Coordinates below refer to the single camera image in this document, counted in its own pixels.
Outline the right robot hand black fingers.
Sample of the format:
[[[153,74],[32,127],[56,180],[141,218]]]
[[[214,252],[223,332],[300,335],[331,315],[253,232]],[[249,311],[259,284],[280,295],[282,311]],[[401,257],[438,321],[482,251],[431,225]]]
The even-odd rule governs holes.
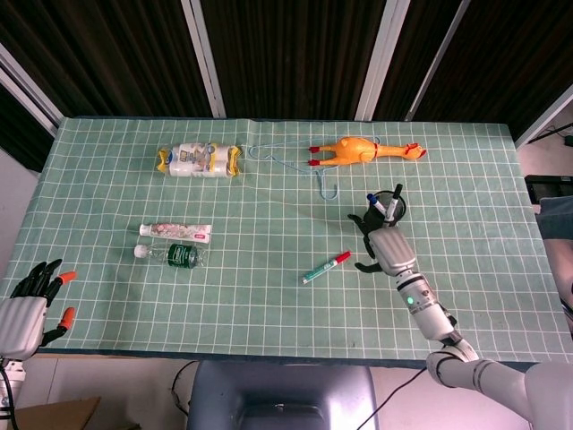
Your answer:
[[[403,271],[411,270],[415,265],[415,254],[398,227],[380,220],[367,222],[357,215],[348,214],[363,233],[363,242],[367,253],[375,263],[365,265],[355,263],[363,273],[384,272],[390,277],[397,277]]]

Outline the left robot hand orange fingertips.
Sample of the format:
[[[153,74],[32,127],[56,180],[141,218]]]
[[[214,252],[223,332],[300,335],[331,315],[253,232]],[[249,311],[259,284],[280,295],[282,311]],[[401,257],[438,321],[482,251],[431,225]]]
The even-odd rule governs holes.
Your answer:
[[[45,330],[47,312],[60,288],[76,278],[68,271],[55,275],[62,264],[60,259],[41,262],[13,289],[1,303],[1,358],[26,361],[39,348],[63,337],[73,326],[75,309],[64,310],[58,325]]]

